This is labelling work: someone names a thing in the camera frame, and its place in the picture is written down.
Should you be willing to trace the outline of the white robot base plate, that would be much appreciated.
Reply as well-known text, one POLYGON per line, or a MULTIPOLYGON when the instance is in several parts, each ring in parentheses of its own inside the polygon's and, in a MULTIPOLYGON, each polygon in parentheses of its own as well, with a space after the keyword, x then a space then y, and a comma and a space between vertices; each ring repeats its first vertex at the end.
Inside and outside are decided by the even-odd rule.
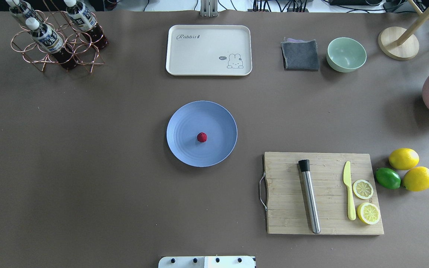
POLYGON ((165 256, 159 268, 256 268, 255 256, 165 256))

